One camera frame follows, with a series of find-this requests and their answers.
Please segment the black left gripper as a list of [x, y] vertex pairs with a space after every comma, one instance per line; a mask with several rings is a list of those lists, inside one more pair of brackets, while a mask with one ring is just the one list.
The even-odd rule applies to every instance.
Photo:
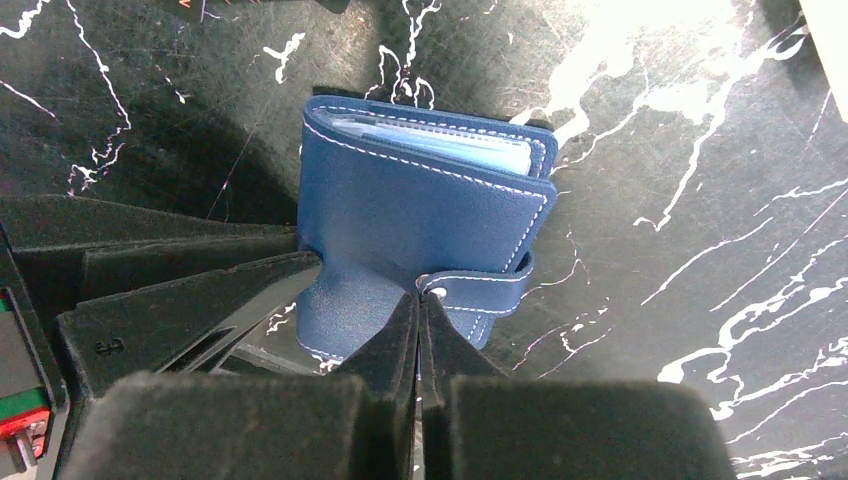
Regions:
[[[291, 227], [82, 197], [5, 196], [1, 227], [3, 479], [65, 478], [82, 424], [116, 382], [210, 372], [321, 269], [314, 253], [284, 254]], [[70, 412], [15, 260], [36, 299], [96, 298], [55, 320]]]

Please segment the navy blue card holder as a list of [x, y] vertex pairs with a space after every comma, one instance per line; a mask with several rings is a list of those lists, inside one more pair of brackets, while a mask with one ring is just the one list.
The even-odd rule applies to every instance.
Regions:
[[433, 293], [476, 348], [515, 312], [557, 201], [554, 134], [346, 96], [303, 110], [297, 238], [323, 263], [296, 302], [311, 354], [350, 357], [402, 295]]

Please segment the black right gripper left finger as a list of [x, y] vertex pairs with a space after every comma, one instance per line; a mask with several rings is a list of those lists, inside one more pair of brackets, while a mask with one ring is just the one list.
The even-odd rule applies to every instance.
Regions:
[[324, 376], [136, 373], [85, 420], [66, 479], [408, 479], [419, 299]]

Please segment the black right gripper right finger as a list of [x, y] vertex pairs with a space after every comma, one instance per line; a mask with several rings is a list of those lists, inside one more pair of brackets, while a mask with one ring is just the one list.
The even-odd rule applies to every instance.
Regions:
[[430, 479], [732, 479], [693, 390], [655, 381], [513, 379], [419, 307], [423, 454]]

